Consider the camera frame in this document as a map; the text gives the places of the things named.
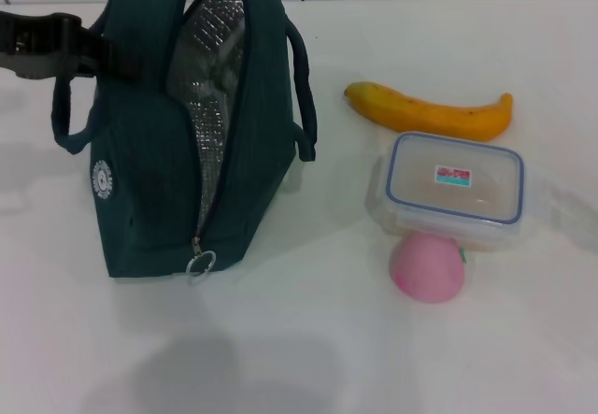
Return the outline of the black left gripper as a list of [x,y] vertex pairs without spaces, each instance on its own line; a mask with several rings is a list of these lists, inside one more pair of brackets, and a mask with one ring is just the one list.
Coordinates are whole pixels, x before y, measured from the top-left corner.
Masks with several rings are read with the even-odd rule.
[[1,67],[22,79],[110,76],[137,80],[142,61],[104,35],[106,20],[85,28],[79,17],[1,12]]

